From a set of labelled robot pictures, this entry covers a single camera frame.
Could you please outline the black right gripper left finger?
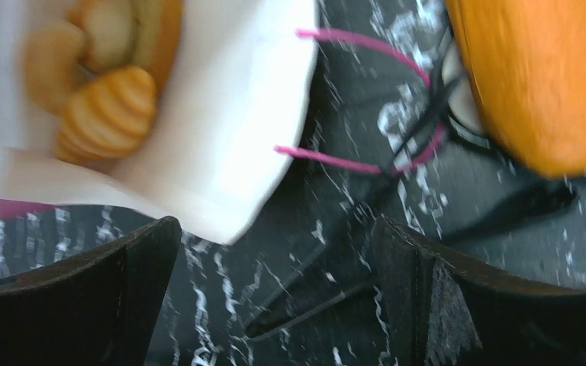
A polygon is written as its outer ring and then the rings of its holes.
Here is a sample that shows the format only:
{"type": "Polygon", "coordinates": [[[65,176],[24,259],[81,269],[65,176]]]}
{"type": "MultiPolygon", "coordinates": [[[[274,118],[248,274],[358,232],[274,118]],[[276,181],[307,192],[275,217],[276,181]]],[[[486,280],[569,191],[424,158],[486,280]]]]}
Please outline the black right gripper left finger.
{"type": "Polygon", "coordinates": [[[0,278],[0,365],[142,365],[181,236],[164,217],[0,278]]]}

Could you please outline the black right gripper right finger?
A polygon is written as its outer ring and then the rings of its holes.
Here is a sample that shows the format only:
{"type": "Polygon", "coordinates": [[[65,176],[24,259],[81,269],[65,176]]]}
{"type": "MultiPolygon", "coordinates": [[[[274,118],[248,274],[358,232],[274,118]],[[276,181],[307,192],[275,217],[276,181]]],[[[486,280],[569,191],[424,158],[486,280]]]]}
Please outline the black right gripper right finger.
{"type": "Polygon", "coordinates": [[[385,217],[371,246],[401,365],[586,365],[586,291],[517,277],[385,217]]]}

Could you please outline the black metal tongs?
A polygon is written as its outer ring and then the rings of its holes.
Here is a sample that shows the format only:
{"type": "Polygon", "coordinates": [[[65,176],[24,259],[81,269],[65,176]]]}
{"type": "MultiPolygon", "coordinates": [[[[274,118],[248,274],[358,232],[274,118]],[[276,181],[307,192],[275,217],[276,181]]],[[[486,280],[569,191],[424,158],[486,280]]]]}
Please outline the black metal tongs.
{"type": "MultiPolygon", "coordinates": [[[[445,81],[442,77],[435,79],[390,44],[365,35],[330,28],[317,30],[298,29],[296,35],[300,38],[311,38],[316,41],[351,43],[380,53],[387,53],[406,66],[411,67],[424,81],[429,92],[429,101],[425,111],[411,124],[409,130],[405,133],[401,145],[394,149],[392,157],[394,159],[398,158],[406,150],[410,140],[416,135],[425,130],[429,131],[431,135],[414,154],[408,156],[407,163],[401,167],[397,167],[394,162],[389,162],[386,165],[367,165],[289,146],[277,146],[275,148],[277,152],[296,159],[314,160],[333,167],[357,172],[367,177],[369,183],[363,196],[351,203],[345,213],[330,223],[324,235],[325,244],[315,249],[300,264],[299,276],[287,279],[282,289],[268,298],[264,310],[247,323],[245,334],[248,338],[254,340],[264,339],[280,329],[298,324],[316,313],[378,283],[380,276],[377,271],[373,271],[371,274],[360,276],[352,287],[341,290],[337,295],[323,303],[310,305],[292,315],[279,312],[279,304],[284,300],[285,293],[291,294],[296,290],[306,290],[308,286],[303,283],[303,279],[309,278],[311,272],[319,269],[321,264],[326,264],[330,259],[346,254],[343,243],[352,232],[353,226],[359,224],[362,227],[367,227],[371,222],[371,218],[365,215],[365,210],[386,198],[388,192],[393,187],[398,186],[406,175],[417,170],[419,166],[432,158],[444,141],[445,135],[454,127],[451,123],[453,115],[450,101],[456,89],[465,79],[465,73],[463,72],[454,75],[449,81],[445,81]]],[[[577,196],[575,189],[567,187],[560,181],[540,180],[500,201],[480,220],[450,233],[442,241],[448,246],[454,246],[467,239],[503,233],[526,225],[531,220],[559,214],[567,210],[575,202],[577,196]]]]}

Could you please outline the orange baguette bread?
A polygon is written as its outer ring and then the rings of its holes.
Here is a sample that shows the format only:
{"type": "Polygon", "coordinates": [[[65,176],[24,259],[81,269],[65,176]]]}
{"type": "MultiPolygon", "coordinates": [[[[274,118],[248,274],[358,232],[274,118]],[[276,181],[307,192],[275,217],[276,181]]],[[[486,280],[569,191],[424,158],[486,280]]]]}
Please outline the orange baguette bread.
{"type": "Polygon", "coordinates": [[[586,1],[448,1],[481,123],[548,178],[586,171],[586,1]]]}

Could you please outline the pink and cream paper bag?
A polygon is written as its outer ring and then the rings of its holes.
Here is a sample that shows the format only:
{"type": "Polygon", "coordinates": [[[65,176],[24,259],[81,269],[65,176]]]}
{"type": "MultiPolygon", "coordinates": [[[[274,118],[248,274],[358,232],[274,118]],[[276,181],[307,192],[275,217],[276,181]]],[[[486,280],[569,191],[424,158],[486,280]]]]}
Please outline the pink and cream paper bag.
{"type": "Polygon", "coordinates": [[[321,28],[314,1],[0,1],[0,219],[102,204],[236,242],[299,148],[320,41],[296,31],[321,28]],[[125,66],[156,83],[147,138],[59,160],[70,97],[125,66]]]}

